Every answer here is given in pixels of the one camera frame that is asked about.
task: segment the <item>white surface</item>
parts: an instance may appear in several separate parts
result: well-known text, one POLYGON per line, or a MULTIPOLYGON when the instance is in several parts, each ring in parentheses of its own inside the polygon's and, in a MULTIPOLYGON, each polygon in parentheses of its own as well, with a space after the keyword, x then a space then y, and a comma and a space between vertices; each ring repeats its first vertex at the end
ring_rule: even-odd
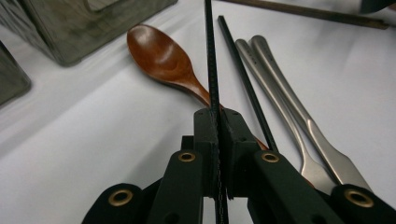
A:
MULTIPOLYGON (((218 15, 235 40, 267 38, 326 137, 354 161, 376 195, 396 207, 396 28, 382 31, 219 1, 213 13, 222 104, 242 113, 264 139, 218 15)), ((186 50, 206 86, 204 1, 179 0, 145 23, 186 50)), ((145 188, 160 178, 181 136, 193 134, 192 114, 202 105, 140 72, 125 35, 69 68, 4 27, 0 38, 33 81, 26 95, 0 110, 1 223, 80 223, 106 188, 121 182, 145 188)), ((280 151, 299 169, 301 158, 287 130, 251 80, 280 151)), ((251 222, 246 200, 231 202, 230 211, 231 223, 251 222)), ((204 223, 214 223, 211 200, 205 200, 204 223)))

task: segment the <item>black chopstick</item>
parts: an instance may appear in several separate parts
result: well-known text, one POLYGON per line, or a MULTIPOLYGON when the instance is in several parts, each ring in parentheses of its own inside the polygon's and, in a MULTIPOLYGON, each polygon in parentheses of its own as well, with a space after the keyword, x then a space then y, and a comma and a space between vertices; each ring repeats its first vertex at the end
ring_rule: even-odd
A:
POLYGON ((230 30, 228 29, 227 23, 223 16, 219 16, 219 24, 223 36, 227 42, 228 49, 233 55, 233 61, 239 70, 239 75, 241 76, 245 89, 247 90, 247 95, 250 99, 251 104, 253 105, 254 112, 256 113, 257 119, 259 120, 260 126, 262 127, 262 132, 264 133, 265 140, 267 141, 268 149, 278 152, 274 137, 271 134, 271 130, 268 126, 267 120, 265 119, 264 113, 262 112, 262 107, 260 106, 256 93, 253 90, 251 82, 248 78, 248 73, 245 69, 244 64, 242 63, 242 59, 239 56, 238 49, 233 42, 233 37, 231 36, 230 30))

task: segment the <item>metal box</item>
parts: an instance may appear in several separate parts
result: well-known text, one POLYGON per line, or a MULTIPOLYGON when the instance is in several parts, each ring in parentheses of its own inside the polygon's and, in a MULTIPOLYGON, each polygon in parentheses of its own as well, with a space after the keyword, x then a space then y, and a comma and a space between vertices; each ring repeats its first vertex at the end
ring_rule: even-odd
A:
POLYGON ((1 0, 0 23, 68 66, 177 0, 1 0))

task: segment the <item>wooden spoon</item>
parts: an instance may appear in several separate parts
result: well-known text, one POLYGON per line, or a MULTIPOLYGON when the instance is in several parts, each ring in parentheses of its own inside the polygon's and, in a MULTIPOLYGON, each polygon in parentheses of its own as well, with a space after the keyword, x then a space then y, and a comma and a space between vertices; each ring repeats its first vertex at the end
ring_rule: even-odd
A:
MULTIPOLYGON (((172 38, 147 25, 136 25, 128 31, 129 52, 149 77, 192 93, 209 106, 209 92, 196 78, 189 56, 172 38)), ((260 140, 260 147, 268 149, 260 140)))

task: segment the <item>metal utensil handle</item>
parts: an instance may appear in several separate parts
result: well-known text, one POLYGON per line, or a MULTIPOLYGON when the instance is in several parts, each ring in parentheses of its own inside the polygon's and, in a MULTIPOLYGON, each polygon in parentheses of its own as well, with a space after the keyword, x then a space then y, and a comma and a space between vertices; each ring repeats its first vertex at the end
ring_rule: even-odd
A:
POLYGON ((266 69, 268 69, 269 73, 276 81, 277 86, 284 94, 290 111, 316 146, 316 149, 322 159, 325 160, 336 181, 340 184, 353 184, 371 190, 351 159, 339 152, 329 143, 320 131, 318 125, 308 114, 277 66, 265 38, 259 35, 253 36, 251 44, 257 57, 261 60, 266 69))
POLYGON ((238 47, 242 58, 247 64, 247 67, 250 69, 253 76, 258 80, 259 84, 262 86, 265 93, 270 98, 271 102, 289 127, 289 131, 293 136, 293 140, 303 157, 301 175, 311 182, 311 184, 313 184, 316 189, 319 189, 322 192, 330 195, 332 193, 332 188, 335 187, 335 184, 328 172, 321 165, 315 162, 309 155, 309 152, 305 147, 304 140, 297 128, 297 124, 295 123, 292 114, 285 104, 282 94, 277 89, 271 75, 257 60, 255 53, 252 52, 247 41, 238 39, 236 40, 235 45, 238 47))

